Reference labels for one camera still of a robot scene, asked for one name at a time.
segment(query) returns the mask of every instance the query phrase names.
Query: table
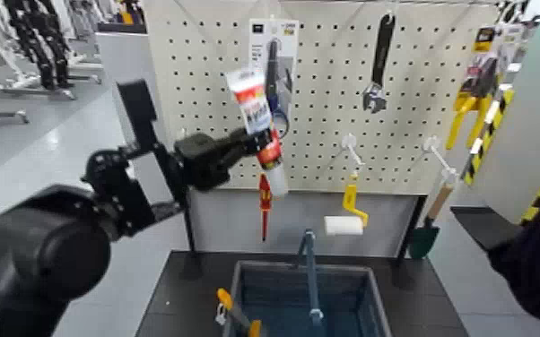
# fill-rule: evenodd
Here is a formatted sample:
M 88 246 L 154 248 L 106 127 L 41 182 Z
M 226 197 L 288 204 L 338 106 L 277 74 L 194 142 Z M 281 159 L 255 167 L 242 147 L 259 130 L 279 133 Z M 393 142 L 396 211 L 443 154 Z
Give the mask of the table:
M 290 262 L 294 255 L 172 252 L 137 337 L 221 336 L 215 291 L 231 288 L 238 260 Z M 429 260 L 317 256 L 318 264 L 372 268 L 393 337 L 468 337 Z

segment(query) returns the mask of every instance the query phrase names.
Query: white pegboard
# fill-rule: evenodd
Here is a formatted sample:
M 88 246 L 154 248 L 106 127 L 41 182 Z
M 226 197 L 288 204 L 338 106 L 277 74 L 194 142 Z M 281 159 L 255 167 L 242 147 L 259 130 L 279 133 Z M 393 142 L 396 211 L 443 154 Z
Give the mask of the white pegboard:
M 223 73 L 247 65 L 248 20 L 265 17 L 262 2 L 147 2 L 170 135 L 186 128 L 220 137 L 243 126 Z M 283 139 L 290 189 L 343 191 L 354 165 L 339 144 L 353 133 L 367 164 L 360 192 L 428 194 L 440 164 L 423 157 L 421 144 L 447 136 L 476 30 L 493 22 L 495 6 L 400 4 L 385 73 L 388 109 L 376 115 L 361 109 L 360 92 L 370 80 L 379 20 L 393 3 L 285 1 L 281 9 L 301 24 L 292 126 Z M 255 159 L 243 160 L 224 187 L 257 189 L 258 172 Z

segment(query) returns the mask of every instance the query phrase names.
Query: tube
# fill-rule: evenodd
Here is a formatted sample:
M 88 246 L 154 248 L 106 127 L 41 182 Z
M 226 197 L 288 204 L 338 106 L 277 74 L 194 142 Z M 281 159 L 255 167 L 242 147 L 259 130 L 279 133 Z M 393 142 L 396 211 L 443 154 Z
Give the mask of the tube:
M 287 194 L 289 187 L 284 175 L 281 144 L 266 99 L 264 73 L 257 69 L 243 68 L 227 73 L 226 80 L 239 103 L 247 133 L 253 134 L 267 128 L 272 130 L 272 142 L 257 154 L 257 160 L 266 173 L 272 194 L 275 196 Z

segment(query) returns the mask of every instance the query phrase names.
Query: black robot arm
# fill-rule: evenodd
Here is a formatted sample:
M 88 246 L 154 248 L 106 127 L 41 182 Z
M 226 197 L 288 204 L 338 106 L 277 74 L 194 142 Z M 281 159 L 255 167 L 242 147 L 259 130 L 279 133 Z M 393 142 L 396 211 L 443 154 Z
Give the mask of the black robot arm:
M 50 186 L 0 214 L 0 336 L 48 337 L 69 303 L 90 291 L 109 267 L 110 242 L 188 210 L 187 190 L 227 182 L 228 169 L 271 142 L 269 130 L 240 128 L 213 139 L 192 134 L 167 152 L 144 81 L 121 84 L 135 142 L 96 151 L 83 181 L 92 190 Z M 152 152 L 174 200 L 150 205 L 126 169 Z

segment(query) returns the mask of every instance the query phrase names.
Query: metal hook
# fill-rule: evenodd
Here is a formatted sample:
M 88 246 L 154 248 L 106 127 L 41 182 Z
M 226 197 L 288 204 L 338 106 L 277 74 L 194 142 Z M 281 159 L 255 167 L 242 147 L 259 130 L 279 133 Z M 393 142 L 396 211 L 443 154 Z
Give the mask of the metal hook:
M 394 21 L 394 18 L 396 18 L 396 11 L 397 11 L 397 7 L 400 5 L 400 0 L 392 1 L 392 4 L 393 4 L 393 8 L 388 9 L 388 15 L 389 15 L 388 23 L 392 23 Z

